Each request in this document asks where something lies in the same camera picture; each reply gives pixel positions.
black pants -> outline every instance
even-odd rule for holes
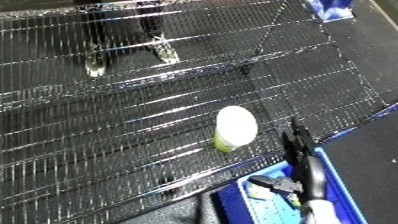
[[[101,3],[101,0],[73,0],[76,5],[83,4],[95,4]],[[140,2],[139,6],[158,4],[159,1],[151,2]],[[84,7],[83,9],[89,10],[89,14],[82,15],[83,30],[88,41],[94,44],[101,44],[105,42],[105,30],[104,30],[104,14],[101,12],[100,6]],[[138,9],[138,14],[149,14],[162,12],[161,7],[153,7],[148,9]],[[148,36],[159,36],[162,33],[163,19],[161,16],[144,17],[140,19],[141,26]]]

shoe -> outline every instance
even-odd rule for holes
[[[180,58],[176,50],[166,41],[164,34],[160,36],[152,36],[151,41],[154,42],[149,49],[162,61],[167,64],[175,64],[180,62]]]
[[[102,44],[89,43],[86,52],[86,72],[89,77],[100,77],[105,74],[106,55]]]

robotic arm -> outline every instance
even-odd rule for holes
[[[292,119],[294,140],[282,135],[286,160],[293,167],[291,178],[252,176],[249,181],[275,193],[296,193],[300,201],[301,224],[339,224],[334,206],[326,200],[326,173],[316,144],[308,130]]]

person's leg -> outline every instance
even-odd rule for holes
[[[102,20],[104,14],[98,5],[78,6],[86,4],[101,3],[101,0],[74,0],[79,9],[89,13],[82,15],[83,30],[86,38],[86,61],[87,75],[90,77],[102,76],[106,66],[106,37]]]
[[[137,11],[140,15],[161,13],[162,7],[160,1],[150,2],[139,2],[140,7]],[[150,46],[151,51],[162,61],[173,64],[180,61],[177,52],[174,48],[166,41],[163,33],[163,17],[162,16],[148,16],[143,17],[140,20],[144,33],[151,39],[155,44]]]

sneaker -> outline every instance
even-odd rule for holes
[[[149,49],[162,61],[167,64],[175,64],[180,62],[180,58],[176,50],[166,41],[164,34],[153,36],[152,42],[156,42],[149,46]]]
[[[86,72],[93,78],[105,74],[106,55],[102,44],[89,43],[86,53]]]

